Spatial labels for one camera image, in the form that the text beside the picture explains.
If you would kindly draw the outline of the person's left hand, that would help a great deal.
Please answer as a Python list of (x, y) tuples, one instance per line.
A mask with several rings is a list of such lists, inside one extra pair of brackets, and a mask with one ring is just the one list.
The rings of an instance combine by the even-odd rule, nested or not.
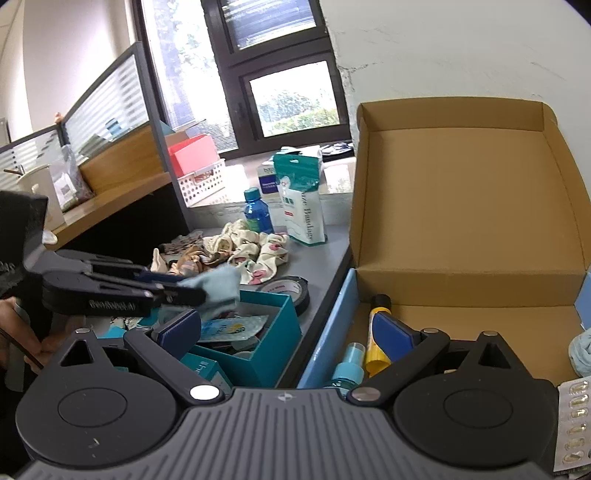
[(72, 332), (72, 327), (66, 326), (60, 332), (39, 341), (33, 330), (17, 314), (15, 306), (14, 297), (1, 301), (1, 332), (20, 343), (40, 364), (45, 366)]

